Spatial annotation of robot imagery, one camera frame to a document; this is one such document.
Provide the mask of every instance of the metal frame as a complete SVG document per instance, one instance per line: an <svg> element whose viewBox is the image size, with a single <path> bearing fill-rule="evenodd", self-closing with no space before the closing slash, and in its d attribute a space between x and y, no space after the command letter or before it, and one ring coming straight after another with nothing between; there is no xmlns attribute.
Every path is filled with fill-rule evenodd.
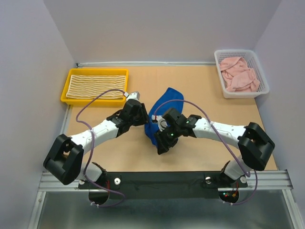
<svg viewBox="0 0 305 229"><path fill-rule="evenodd" d="M177 65L205 65L205 64L215 64L213 62L148 62L146 66L177 66ZM83 66L139 66L142 65L140 62L99 62L99 63L79 63L77 67ZM65 117L61 126L60 134L66 132L68 123L71 117L71 106L67 106ZM287 171L262 171L258 172L258 190L282 190L285 198L285 202L288 207L288 211L293 222L295 229L305 229L302 217L298 210L291 190L293 189L289 174ZM247 180L248 187L240 188L240 190L253 190L255 186L255 176L251 176ZM75 180L69 185L64 186L60 181L58 181L51 173L43 172L41 176L40 185L38 188L37 197L35 200L34 208L30 218L30 223L28 229L36 229L38 227L39 219L42 212L43 203L45 200L46 192L83 192L88 190L78 189L79 181ZM219 191L229 190L227 188L219 188Z"/></svg>

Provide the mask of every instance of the white wall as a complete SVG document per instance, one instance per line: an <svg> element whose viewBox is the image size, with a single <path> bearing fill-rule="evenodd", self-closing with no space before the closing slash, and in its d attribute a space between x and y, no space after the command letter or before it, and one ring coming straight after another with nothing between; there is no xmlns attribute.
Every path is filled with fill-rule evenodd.
<svg viewBox="0 0 305 229"><path fill-rule="evenodd" d="M270 93L256 102L305 218L305 1L283 0L255 47Z"/></svg>
<svg viewBox="0 0 305 229"><path fill-rule="evenodd" d="M0 228L27 228L71 57L42 0L0 3Z"/></svg>
<svg viewBox="0 0 305 229"><path fill-rule="evenodd" d="M252 49L281 0L44 0L76 62L214 61Z"/></svg>

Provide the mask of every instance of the gray floor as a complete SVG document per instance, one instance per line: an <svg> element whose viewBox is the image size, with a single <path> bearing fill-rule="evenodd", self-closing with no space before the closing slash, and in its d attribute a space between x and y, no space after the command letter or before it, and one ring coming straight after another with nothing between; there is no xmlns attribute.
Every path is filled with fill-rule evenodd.
<svg viewBox="0 0 305 229"><path fill-rule="evenodd" d="M241 193L241 198L251 192ZM48 193L40 229L293 229L283 193L257 191L240 206L218 199L127 200L113 208L89 204L86 192Z"/></svg>

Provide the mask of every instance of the folded fabric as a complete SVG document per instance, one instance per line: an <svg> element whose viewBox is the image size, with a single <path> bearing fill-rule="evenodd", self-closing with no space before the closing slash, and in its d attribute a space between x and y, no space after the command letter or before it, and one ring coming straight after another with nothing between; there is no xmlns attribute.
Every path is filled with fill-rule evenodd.
<svg viewBox="0 0 305 229"><path fill-rule="evenodd" d="M259 80L253 68L249 68L243 57L228 57L221 61L220 71L229 92L256 92Z"/></svg>
<svg viewBox="0 0 305 229"><path fill-rule="evenodd" d="M167 88L166 92L164 95L161 96L161 98L153 105L152 109L150 110L148 116L149 116L149 123L145 124L145 134L150 138L152 141L152 144L157 146L157 140L154 137L154 133L156 133L159 130L158 124L152 123L152 115L154 114L155 110L164 102L172 100L172 99L183 99L183 95L179 92L176 91L173 88ZM176 108L177 111L180 113L182 112L183 109L183 102L169 102L157 111L156 115L163 115L168 109L171 107Z"/></svg>
<svg viewBox="0 0 305 229"><path fill-rule="evenodd" d="M124 90L126 75L72 75L67 98L93 99L112 88ZM123 99L119 91L109 92L100 99Z"/></svg>

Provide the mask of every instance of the blue towel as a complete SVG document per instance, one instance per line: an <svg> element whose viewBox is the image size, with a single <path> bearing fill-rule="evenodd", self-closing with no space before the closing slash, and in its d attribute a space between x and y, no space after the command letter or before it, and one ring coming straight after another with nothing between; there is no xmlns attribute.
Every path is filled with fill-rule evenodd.
<svg viewBox="0 0 305 229"><path fill-rule="evenodd" d="M160 106L162 103L172 100L172 99L183 99L183 95L179 92L176 91L173 88L167 88L166 92L164 95L161 96L161 98L154 104L152 109L150 110L148 116L149 116L149 123L145 124L145 134L150 138L152 141L152 144L157 146L157 141L155 137L153 136L154 133L156 133L159 130L158 124L157 123L152 123L152 115L154 111ZM177 111L180 113L182 112L183 109L183 102L170 102L165 104L164 106L160 107L160 109L157 111L156 115L163 115L168 109L170 108L176 108Z"/></svg>

